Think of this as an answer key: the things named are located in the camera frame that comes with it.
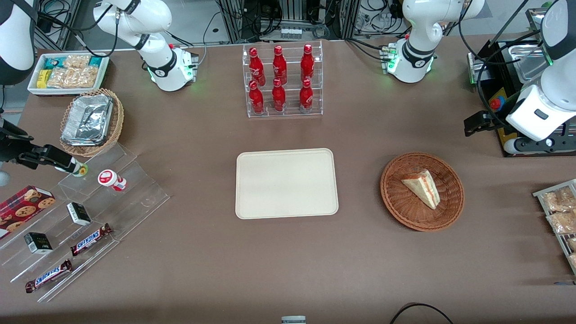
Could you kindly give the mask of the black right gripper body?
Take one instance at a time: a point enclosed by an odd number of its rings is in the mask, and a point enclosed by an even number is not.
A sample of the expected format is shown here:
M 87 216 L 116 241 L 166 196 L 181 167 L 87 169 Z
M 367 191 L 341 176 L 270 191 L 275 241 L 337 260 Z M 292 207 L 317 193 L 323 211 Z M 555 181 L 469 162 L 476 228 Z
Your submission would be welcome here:
M 27 134 L 13 123 L 1 119 L 0 134 L 0 161 L 12 162 L 15 164 L 33 164 L 19 158 L 22 153 L 29 153 L 33 149 L 31 141 L 34 137 Z

